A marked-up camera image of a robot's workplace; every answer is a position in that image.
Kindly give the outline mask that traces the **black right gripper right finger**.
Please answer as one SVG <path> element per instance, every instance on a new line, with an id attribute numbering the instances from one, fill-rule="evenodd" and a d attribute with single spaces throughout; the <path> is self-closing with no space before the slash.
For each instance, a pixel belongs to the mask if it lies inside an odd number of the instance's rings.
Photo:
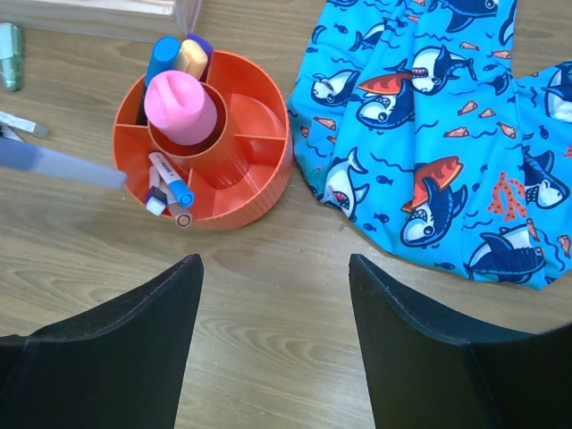
<path id="1" fill-rule="evenodd" d="M 377 427 L 570 427 L 569 325 L 532 334 L 486 323 L 358 254 L 349 287 Z"/>

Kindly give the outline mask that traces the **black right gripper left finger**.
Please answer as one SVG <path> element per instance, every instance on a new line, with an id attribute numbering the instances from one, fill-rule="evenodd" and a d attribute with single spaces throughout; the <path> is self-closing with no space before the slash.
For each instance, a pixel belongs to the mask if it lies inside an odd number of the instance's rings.
<path id="1" fill-rule="evenodd" d="M 3 428 L 172 428 L 204 279 L 190 255 L 27 336 L 1 339 Z"/>

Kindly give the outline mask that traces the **brown cap white marker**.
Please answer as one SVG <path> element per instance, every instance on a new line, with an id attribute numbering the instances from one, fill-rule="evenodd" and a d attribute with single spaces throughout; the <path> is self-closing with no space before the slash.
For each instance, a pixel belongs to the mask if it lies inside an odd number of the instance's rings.
<path id="1" fill-rule="evenodd" d="M 169 203 L 167 208 L 171 217 L 180 228 L 188 228 L 191 225 L 192 215 L 188 208 L 183 207 L 176 202 Z"/>

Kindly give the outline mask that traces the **dark blue cap whiteboard marker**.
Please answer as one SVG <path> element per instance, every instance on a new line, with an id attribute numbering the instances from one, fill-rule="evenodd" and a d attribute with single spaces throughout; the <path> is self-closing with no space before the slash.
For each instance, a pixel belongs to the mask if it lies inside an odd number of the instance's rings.
<path id="1" fill-rule="evenodd" d="M 145 208 L 152 215 L 159 216 L 167 206 L 167 196 L 160 188 L 161 177 L 156 167 L 151 164 L 148 169 L 148 189 Z"/>

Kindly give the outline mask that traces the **light blue cap white marker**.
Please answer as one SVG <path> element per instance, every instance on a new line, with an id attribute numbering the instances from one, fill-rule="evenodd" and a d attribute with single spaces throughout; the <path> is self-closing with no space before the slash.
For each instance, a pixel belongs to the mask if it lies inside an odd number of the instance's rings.
<path id="1" fill-rule="evenodd" d="M 178 204 L 186 208 L 191 207 L 194 202 L 194 193 L 170 164 L 165 155 L 161 152 L 152 152 L 148 154 L 148 159 L 173 193 Z"/>

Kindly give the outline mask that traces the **lavender cap white marker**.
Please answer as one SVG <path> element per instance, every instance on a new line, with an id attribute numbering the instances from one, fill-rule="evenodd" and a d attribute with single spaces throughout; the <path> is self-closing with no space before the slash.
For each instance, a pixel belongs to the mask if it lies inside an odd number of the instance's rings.
<path id="1" fill-rule="evenodd" d="M 127 180 L 124 172 L 114 168 L 4 137 L 1 138 L 1 166 L 109 189 L 120 189 Z"/>

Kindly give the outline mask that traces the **pink cap marker tube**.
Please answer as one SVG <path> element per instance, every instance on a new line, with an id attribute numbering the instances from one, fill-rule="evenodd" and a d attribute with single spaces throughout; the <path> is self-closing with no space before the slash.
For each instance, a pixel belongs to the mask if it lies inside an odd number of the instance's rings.
<path id="1" fill-rule="evenodd" d="M 181 146 L 207 139 L 218 118 L 215 103 L 202 83 L 176 70 L 163 71 L 150 81 L 144 110 L 151 125 Z"/>

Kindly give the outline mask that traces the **black highlighter blue cap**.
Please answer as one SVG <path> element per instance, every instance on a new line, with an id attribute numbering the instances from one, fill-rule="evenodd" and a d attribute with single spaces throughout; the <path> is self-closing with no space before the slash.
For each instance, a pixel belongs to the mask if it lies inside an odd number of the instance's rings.
<path id="1" fill-rule="evenodd" d="M 144 102 L 147 93 L 147 88 L 151 80 L 159 73 L 171 70 L 174 68 L 178 53 L 180 51 L 181 43 L 179 39 L 174 36 L 165 36 L 159 38 L 152 50 L 151 56 L 147 66 L 147 72 L 143 81 L 143 89 L 139 100 L 139 109 L 136 117 L 135 124 L 146 126 L 147 116 L 145 113 Z"/>

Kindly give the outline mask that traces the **pink highlighter yellow cap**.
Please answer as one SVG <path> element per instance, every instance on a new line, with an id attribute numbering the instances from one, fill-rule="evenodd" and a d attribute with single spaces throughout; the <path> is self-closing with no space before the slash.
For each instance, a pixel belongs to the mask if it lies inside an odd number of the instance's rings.
<path id="1" fill-rule="evenodd" d="M 208 64 L 208 55 L 201 45 L 192 39 L 185 39 L 175 62 L 175 69 L 200 80 Z"/>

